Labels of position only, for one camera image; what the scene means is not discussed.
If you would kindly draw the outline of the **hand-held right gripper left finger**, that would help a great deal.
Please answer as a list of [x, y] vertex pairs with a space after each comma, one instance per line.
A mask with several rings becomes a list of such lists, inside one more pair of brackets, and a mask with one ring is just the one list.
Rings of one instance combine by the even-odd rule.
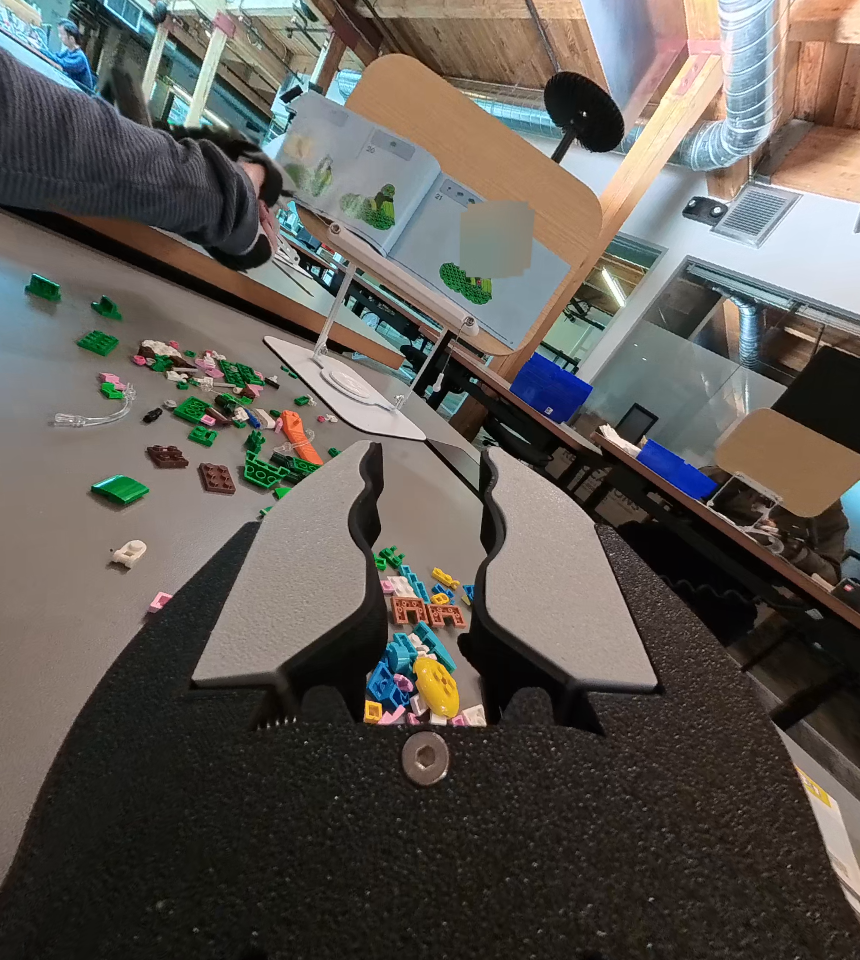
[[201, 690], [268, 690], [294, 713], [317, 687], [364, 719], [365, 683], [388, 642], [373, 547], [381, 443], [360, 440], [259, 523], [192, 674]]

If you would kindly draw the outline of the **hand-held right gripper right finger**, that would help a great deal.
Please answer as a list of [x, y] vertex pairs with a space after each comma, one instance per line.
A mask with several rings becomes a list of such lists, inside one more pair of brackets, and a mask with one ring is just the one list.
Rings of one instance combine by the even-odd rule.
[[460, 653], [486, 721], [523, 689], [548, 694], [557, 724], [594, 727], [592, 694], [653, 695], [659, 677], [594, 522], [544, 475], [490, 447], [481, 455], [481, 544]]

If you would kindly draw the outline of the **lego instruction booklet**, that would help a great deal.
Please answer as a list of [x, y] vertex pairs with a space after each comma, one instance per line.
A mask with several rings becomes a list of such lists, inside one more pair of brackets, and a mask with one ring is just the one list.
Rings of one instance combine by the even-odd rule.
[[528, 204], [484, 199], [424, 148], [318, 93], [295, 99], [268, 155], [306, 210], [346, 228], [509, 349], [568, 272], [536, 240]]

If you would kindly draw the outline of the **pastel colourful lego piece pile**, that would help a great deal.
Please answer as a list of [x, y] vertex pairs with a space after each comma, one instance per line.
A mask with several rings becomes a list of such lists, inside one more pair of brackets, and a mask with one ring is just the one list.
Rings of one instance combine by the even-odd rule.
[[364, 724], [484, 728], [480, 696], [461, 691], [451, 645], [470, 626], [475, 587], [439, 567], [425, 581], [400, 547], [373, 553], [390, 629], [364, 683]]

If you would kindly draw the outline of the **green curved lego brick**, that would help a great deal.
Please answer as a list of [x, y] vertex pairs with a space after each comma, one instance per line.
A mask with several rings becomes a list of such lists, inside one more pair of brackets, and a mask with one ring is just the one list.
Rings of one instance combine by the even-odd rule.
[[145, 498], [150, 489], [135, 478], [117, 474], [93, 484], [90, 492], [115, 506], [129, 507]]

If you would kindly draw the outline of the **mostly green lego piece pile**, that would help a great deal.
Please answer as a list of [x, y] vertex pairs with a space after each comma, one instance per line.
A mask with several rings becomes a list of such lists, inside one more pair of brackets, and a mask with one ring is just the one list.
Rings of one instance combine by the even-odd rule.
[[[313, 426], [335, 425], [338, 417], [300, 383], [295, 384], [295, 396], [277, 397], [285, 382], [299, 380], [291, 366], [282, 364], [279, 373], [265, 374], [214, 349], [194, 351], [176, 341], [155, 339], [142, 340], [131, 362], [163, 378], [174, 390], [173, 397], [149, 409], [161, 407], [160, 418], [149, 425], [142, 422], [144, 426], [171, 418], [186, 429], [185, 442], [196, 452], [214, 450], [220, 437], [236, 433], [243, 457], [241, 480], [275, 501], [325, 464], [315, 447]], [[300, 414], [323, 465], [290, 455], [280, 424], [284, 410]]]

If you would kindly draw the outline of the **clear curved lego piece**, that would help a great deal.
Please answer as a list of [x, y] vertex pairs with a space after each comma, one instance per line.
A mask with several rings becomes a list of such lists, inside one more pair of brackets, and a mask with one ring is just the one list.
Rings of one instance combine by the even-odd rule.
[[81, 414], [57, 413], [50, 419], [50, 425], [60, 428], [91, 428], [116, 424], [127, 417], [136, 399], [136, 388], [132, 383], [105, 379], [100, 383], [100, 394], [108, 401], [116, 402], [119, 408], [104, 416], [86, 416]]

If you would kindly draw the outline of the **person's left hand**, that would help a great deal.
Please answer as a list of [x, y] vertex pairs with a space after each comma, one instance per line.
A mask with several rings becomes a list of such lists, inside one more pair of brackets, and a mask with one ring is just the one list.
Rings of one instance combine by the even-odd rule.
[[260, 230], [268, 239], [271, 250], [270, 255], [273, 257], [280, 249], [280, 223], [277, 220], [275, 211], [259, 196], [264, 185], [266, 170], [259, 164], [244, 160], [238, 160], [238, 164], [253, 185], [254, 193], [257, 196]]

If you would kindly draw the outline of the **wooden-edged grey table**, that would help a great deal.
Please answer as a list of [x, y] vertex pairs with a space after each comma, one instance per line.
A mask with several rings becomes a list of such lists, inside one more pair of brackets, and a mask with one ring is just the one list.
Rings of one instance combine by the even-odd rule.
[[[205, 251], [168, 232], [142, 223], [61, 213], [53, 216], [51, 228], [305, 341], [315, 339], [324, 327], [325, 316], [313, 305], [302, 305], [293, 294], [280, 293], [249, 274], [225, 267]], [[561, 482], [570, 482], [582, 470], [608, 471], [616, 464], [614, 453], [600, 451], [589, 439], [569, 427], [553, 425], [546, 416], [526, 405], [489, 366], [478, 363], [477, 357], [464, 349], [460, 341], [419, 318], [413, 321], [434, 347], [442, 339], [446, 340], [436, 353], [423, 359], [413, 383], [420, 396], [438, 374], [443, 374], [445, 380], [469, 385], [472, 399], [482, 402], [489, 415], [501, 417], [509, 426], [520, 426], [524, 431], [543, 436], [549, 450], [570, 451], [574, 462], [559, 477]]]
[[584, 504], [592, 519], [600, 518], [599, 505], [616, 491], [797, 627], [814, 633], [836, 619], [860, 634], [857, 611], [702, 501], [689, 497], [600, 433], [594, 433], [588, 445], [600, 453], [608, 469]]

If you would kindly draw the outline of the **blue storage bin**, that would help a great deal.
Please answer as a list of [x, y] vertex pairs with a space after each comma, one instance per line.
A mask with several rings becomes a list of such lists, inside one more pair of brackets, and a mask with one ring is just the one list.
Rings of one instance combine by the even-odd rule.
[[587, 402], [592, 385], [535, 352], [521, 366], [509, 390], [548, 420], [565, 424]]
[[720, 487], [719, 482], [650, 438], [640, 447], [636, 460], [695, 500], [708, 500]]

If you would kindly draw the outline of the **black tablet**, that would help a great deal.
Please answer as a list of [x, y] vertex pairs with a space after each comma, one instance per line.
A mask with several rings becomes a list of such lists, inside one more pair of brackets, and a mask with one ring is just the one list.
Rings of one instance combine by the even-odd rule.
[[659, 417], [639, 403], [633, 403], [614, 426], [617, 436], [623, 441], [641, 446]]

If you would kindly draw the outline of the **black round disc fixture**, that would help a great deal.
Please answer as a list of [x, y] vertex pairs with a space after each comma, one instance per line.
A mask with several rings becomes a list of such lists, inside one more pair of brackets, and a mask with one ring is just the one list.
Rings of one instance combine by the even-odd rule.
[[612, 96], [592, 79], [560, 71], [548, 79], [544, 107], [562, 137], [551, 154], [561, 164], [574, 142], [592, 153], [608, 153], [621, 144], [625, 123]]

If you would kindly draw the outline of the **printed paper leaflet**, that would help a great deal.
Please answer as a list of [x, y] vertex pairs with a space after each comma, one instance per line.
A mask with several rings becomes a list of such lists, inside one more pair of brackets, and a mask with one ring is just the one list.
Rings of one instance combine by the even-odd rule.
[[832, 870], [860, 916], [860, 798], [822, 768], [793, 762]]

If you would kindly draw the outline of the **wall air vent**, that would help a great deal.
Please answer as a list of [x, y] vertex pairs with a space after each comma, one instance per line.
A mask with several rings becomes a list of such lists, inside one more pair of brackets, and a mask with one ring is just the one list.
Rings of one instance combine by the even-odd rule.
[[725, 240], [758, 249], [784, 222], [803, 193], [763, 183], [746, 184], [731, 200], [712, 198], [724, 208], [710, 232]]

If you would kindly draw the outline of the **silver ventilation duct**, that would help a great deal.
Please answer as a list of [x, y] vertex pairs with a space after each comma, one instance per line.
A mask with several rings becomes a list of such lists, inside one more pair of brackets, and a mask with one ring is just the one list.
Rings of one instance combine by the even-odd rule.
[[693, 128], [670, 163], [711, 172], [748, 159], [771, 137], [781, 112], [789, 2], [720, 1], [724, 117]]

